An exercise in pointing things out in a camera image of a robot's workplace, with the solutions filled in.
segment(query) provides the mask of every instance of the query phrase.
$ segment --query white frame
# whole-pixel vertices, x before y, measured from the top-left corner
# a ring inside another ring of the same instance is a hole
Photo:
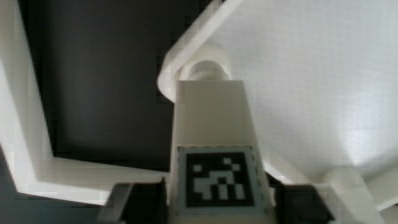
[[[104,205],[115,184],[168,173],[56,158],[17,0],[0,1],[0,145],[20,193]]]

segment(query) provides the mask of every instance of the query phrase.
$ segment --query white curved panel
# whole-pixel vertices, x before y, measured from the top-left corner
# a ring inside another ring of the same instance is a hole
[[[398,1],[244,0],[230,11],[203,42],[246,81],[266,160],[273,151],[314,181],[338,166],[369,179],[398,162]]]
[[[104,205],[115,184],[168,173],[54,158],[17,0],[0,1],[0,146],[19,192]]]

